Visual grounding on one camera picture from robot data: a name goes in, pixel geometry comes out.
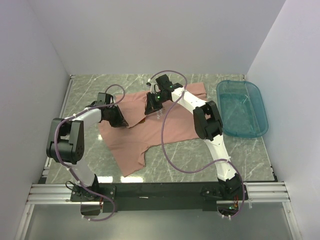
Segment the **pink t-shirt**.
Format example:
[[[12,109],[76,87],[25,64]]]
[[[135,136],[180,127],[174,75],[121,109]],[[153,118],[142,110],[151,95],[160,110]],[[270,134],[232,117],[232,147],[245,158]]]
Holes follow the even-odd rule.
[[[145,115],[146,101],[147,93],[141,91],[126,94],[119,103],[127,127],[114,128],[105,120],[98,124],[101,137],[125,177],[145,167],[145,152],[161,144],[162,125],[165,144],[198,138],[193,115],[187,109],[167,101],[162,109]]]

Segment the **teal translucent plastic basin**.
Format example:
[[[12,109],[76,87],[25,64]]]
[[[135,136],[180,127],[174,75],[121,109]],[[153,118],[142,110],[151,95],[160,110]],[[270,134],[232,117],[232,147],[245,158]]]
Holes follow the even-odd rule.
[[[269,129],[259,88],[249,81],[223,80],[216,86],[223,132],[236,138],[254,139]]]

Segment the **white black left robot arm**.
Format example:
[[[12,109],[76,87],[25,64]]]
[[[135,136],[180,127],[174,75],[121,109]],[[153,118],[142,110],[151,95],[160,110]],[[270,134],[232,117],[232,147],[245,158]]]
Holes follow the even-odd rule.
[[[90,170],[85,160],[85,130],[92,125],[109,122],[113,128],[127,127],[114,96],[100,92],[97,100],[85,109],[66,118],[54,118],[51,122],[46,145],[46,154],[62,164],[75,179],[72,191],[88,201],[100,195],[98,177]]]

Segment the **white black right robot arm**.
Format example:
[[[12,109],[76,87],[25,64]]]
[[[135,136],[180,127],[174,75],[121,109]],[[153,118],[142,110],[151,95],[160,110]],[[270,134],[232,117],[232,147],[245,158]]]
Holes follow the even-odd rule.
[[[173,84],[166,74],[159,76],[155,80],[156,83],[151,83],[152,79],[149,78],[146,85],[150,87],[150,90],[146,94],[144,114],[149,115],[160,110],[163,108],[163,103],[167,101],[172,102],[169,110],[172,110],[177,104],[188,110],[193,116],[194,130],[197,136],[205,142],[213,161],[193,171],[182,170],[172,163],[164,146],[164,130],[168,113],[162,121],[160,132],[161,147],[166,160],[174,169],[186,174],[198,173],[211,165],[215,165],[221,197],[226,200],[234,200],[237,196],[242,196],[242,200],[245,200],[245,185],[239,171],[231,162],[226,149],[223,137],[223,122],[216,103],[202,100],[190,93],[187,90],[188,81],[184,75],[182,77],[185,80],[185,85]]]

